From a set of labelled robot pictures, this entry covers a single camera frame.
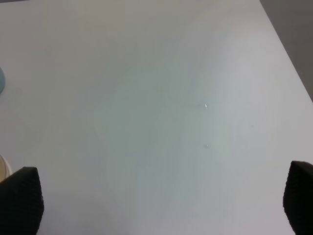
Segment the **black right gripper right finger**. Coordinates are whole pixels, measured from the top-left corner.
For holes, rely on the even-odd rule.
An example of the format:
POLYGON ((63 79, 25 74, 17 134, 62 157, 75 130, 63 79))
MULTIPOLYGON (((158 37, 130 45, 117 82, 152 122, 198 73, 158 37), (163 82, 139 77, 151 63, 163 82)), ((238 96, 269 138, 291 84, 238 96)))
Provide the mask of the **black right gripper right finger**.
POLYGON ((283 195, 283 208, 296 235, 313 234, 313 165, 292 161, 283 195))

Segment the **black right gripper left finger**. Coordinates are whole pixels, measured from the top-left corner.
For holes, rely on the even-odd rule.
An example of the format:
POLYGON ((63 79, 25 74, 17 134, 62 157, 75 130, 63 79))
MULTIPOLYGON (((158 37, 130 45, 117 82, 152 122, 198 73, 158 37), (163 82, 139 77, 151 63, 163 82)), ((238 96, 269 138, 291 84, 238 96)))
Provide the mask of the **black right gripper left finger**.
POLYGON ((22 167, 0 183, 0 233, 37 234, 44 199, 36 167, 22 167))

